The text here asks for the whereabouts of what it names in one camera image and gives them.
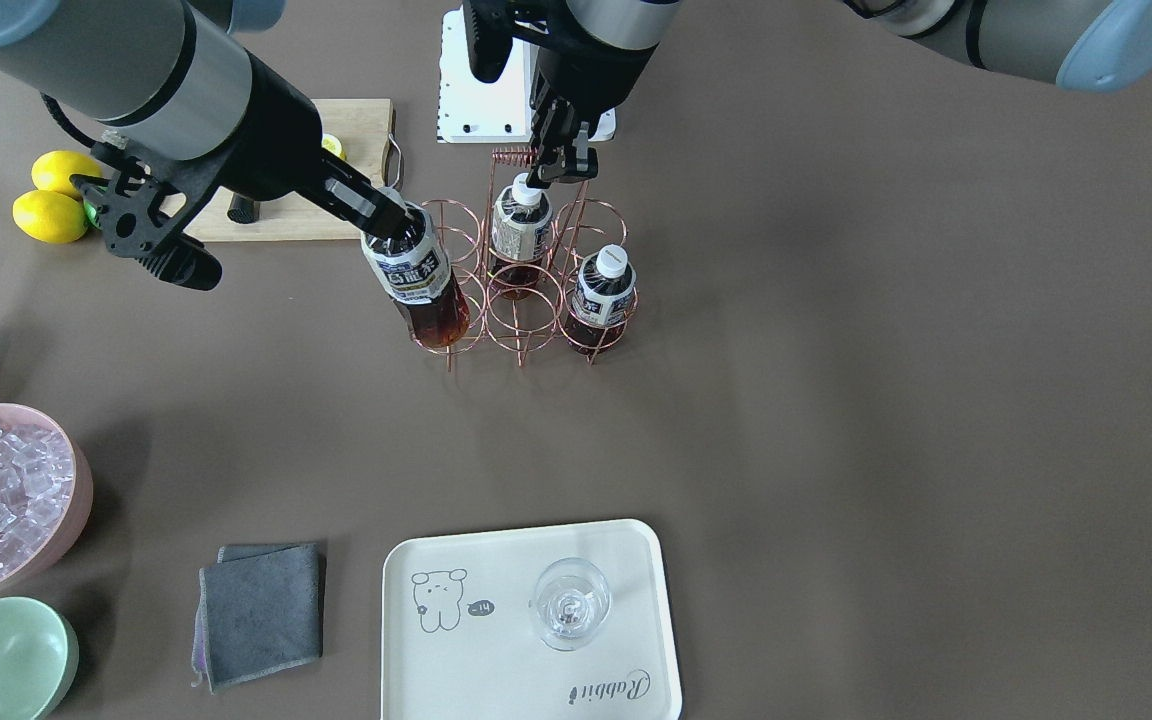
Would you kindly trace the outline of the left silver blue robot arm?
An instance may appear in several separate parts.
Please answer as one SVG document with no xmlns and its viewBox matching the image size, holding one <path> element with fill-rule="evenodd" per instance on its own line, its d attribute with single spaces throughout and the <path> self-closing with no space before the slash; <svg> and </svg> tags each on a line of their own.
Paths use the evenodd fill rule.
<svg viewBox="0 0 1152 720">
<path fill-rule="evenodd" d="M 626 101 L 679 1 L 465 1 L 468 69 L 502 76 L 511 47 L 538 50 L 526 184 L 594 179 L 605 111 Z M 1152 1 L 850 1 L 856 17 L 961 65 L 1111 94 L 1152 70 Z"/>
</svg>

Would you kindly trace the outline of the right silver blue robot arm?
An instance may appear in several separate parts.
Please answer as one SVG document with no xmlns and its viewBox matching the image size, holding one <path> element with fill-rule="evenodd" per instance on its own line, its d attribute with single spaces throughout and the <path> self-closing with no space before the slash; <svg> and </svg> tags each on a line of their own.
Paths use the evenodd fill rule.
<svg viewBox="0 0 1152 720">
<path fill-rule="evenodd" d="M 0 71 L 113 129 L 113 169 L 76 187 L 103 241 L 160 281 L 211 290 L 221 266 L 187 225 L 220 187 L 252 200 L 297 194 L 367 237 L 419 241 L 420 209 L 321 146 L 314 104 L 218 18 L 241 3 L 0 1 Z"/>
</svg>

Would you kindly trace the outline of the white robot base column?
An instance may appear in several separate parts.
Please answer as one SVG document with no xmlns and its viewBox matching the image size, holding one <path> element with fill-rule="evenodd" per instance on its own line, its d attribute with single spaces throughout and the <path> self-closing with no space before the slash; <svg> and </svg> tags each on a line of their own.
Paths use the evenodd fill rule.
<svg viewBox="0 0 1152 720">
<path fill-rule="evenodd" d="M 562 109 L 558 105 L 541 103 L 538 47 L 526 41 L 515 41 L 500 78 L 492 85 L 476 81 L 468 69 L 465 23 L 461 5 L 445 13 L 442 18 L 439 141 L 522 143 L 539 136 L 545 119 L 556 118 Z M 605 111 L 594 128 L 582 123 L 586 127 L 590 141 L 612 141 L 616 136 L 616 109 Z"/>
</svg>

